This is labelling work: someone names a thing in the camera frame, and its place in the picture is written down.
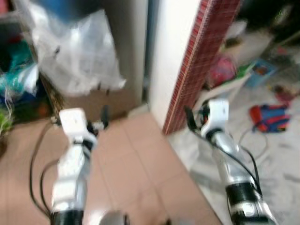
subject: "shelf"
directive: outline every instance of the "shelf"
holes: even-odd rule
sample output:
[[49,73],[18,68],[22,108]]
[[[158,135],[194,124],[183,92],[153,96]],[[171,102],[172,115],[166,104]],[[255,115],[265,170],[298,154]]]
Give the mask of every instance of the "shelf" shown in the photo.
[[12,11],[4,14],[0,14],[0,24],[6,23],[18,23],[18,12]]

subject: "red bag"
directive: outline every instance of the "red bag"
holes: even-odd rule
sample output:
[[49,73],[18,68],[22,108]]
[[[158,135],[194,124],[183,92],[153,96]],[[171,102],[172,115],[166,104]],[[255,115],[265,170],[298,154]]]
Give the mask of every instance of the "red bag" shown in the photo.
[[0,14],[4,14],[8,12],[8,1],[0,0]]
[[214,58],[214,65],[211,67],[208,76],[208,86],[217,87],[226,81],[236,77],[237,68],[233,59],[229,56],[220,54]]

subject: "red brick pillar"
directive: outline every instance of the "red brick pillar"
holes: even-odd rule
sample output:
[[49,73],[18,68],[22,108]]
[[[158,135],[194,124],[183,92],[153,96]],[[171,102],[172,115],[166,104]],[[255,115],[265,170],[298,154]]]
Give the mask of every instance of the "red brick pillar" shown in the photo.
[[163,127],[170,134],[185,126],[183,106],[193,107],[240,0],[201,0]]

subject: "black cable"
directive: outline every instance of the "black cable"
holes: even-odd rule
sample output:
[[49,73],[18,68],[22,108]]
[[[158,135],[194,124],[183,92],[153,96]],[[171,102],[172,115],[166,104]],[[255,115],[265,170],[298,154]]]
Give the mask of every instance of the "black cable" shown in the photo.
[[56,159],[56,160],[53,160],[51,161],[50,163],[48,163],[42,173],[41,173],[41,176],[40,176],[40,180],[39,180],[39,192],[40,192],[40,196],[41,196],[41,199],[42,199],[42,202],[43,202],[43,205],[44,207],[46,208],[46,210],[48,212],[51,213],[51,210],[50,210],[50,207],[47,205],[46,203],[46,200],[45,200],[45,197],[44,197],[44,177],[46,175],[46,172],[54,165],[56,165],[58,163],[59,159]]
[[246,149],[244,146],[241,146],[241,145],[240,145],[240,147],[241,147],[246,153],[248,153],[248,155],[251,157],[251,160],[252,160],[252,163],[253,163],[253,167],[254,167],[254,171],[255,171],[255,177],[256,177],[256,180],[257,180],[258,185],[260,186],[261,184],[260,184],[260,181],[259,181],[258,170],[257,170],[256,162],[255,162],[255,159],[254,159],[253,155],[252,155],[251,152],[250,152],[248,149]]
[[[245,130],[245,131],[242,133],[242,135],[240,136],[239,143],[238,143],[239,146],[245,148],[245,147],[242,145],[242,142],[243,142],[243,140],[244,140],[246,134],[248,134],[249,132],[252,132],[252,131],[253,131],[253,129],[250,128],[250,129],[248,129],[248,130]],[[263,147],[263,149],[261,150],[261,153],[260,153],[258,156],[256,156],[256,159],[260,158],[260,157],[266,152],[266,150],[268,149],[268,138],[267,138],[266,134],[264,134],[264,133],[260,133],[260,134],[264,137],[265,143],[266,143],[266,144],[265,144],[265,146]]]
[[36,146],[33,150],[33,153],[32,153],[32,156],[31,156],[31,160],[30,160],[30,169],[29,169],[29,191],[30,191],[30,197],[33,201],[33,203],[35,204],[35,206],[45,215],[47,216],[49,219],[51,218],[51,213],[49,211],[47,211],[47,209],[44,209],[43,206],[41,206],[37,199],[35,198],[34,196],[34,193],[33,193],[33,188],[32,188],[32,173],[33,173],[33,165],[34,165],[34,161],[37,157],[37,154],[38,154],[38,150],[41,146],[41,143],[43,141],[43,138],[45,136],[45,134],[47,133],[47,131],[52,127],[52,124],[51,122],[47,123],[43,130],[41,131],[41,134],[37,140],[37,143],[36,143]]
[[202,137],[200,134],[196,133],[195,131],[192,130],[192,132],[193,132],[194,135],[196,135],[197,137],[199,137],[201,140],[203,140],[203,141],[209,143],[210,145],[216,147],[217,149],[221,150],[221,152],[223,152],[224,154],[226,154],[227,156],[229,156],[231,159],[233,159],[235,162],[237,162],[241,167],[243,167],[247,171],[247,173],[249,173],[249,175],[252,177],[252,179],[254,180],[254,183],[256,185],[258,193],[260,195],[262,195],[262,190],[261,190],[261,187],[259,185],[259,182],[254,177],[254,175],[251,173],[251,171],[238,158],[236,158],[232,154],[224,151],[220,146],[216,145],[215,143],[212,143],[212,142],[208,141],[207,139],[205,139],[204,137]]

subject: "floor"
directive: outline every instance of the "floor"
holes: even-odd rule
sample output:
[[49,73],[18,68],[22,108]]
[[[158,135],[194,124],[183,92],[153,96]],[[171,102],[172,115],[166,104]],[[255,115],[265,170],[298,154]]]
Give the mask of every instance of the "floor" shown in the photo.
[[[253,105],[277,105],[270,90],[262,86],[254,90],[243,88],[230,104],[227,130],[236,143],[241,135],[253,126],[248,109]],[[300,98],[288,110],[292,115],[287,131],[262,135],[249,132],[242,141],[255,157],[264,200],[282,225],[298,225],[300,221]],[[231,225],[227,210],[225,189],[208,144],[199,141],[188,129],[168,137],[190,176],[220,218],[222,224]]]
[[[49,224],[31,202],[28,188],[30,156],[45,123],[17,127],[8,137],[0,159],[0,224]],[[34,167],[36,195],[41,170],[66,145],[60,128],[48,131]],[[113,209],[127,212],[133,225],[158,225],[168,217],[187,218],[195,225],[220,224],[149,113],[113,122],[99,135],[91,158],[84,224],[98,225]],[[49,203],[55,177],[54,167],[45,178]]]

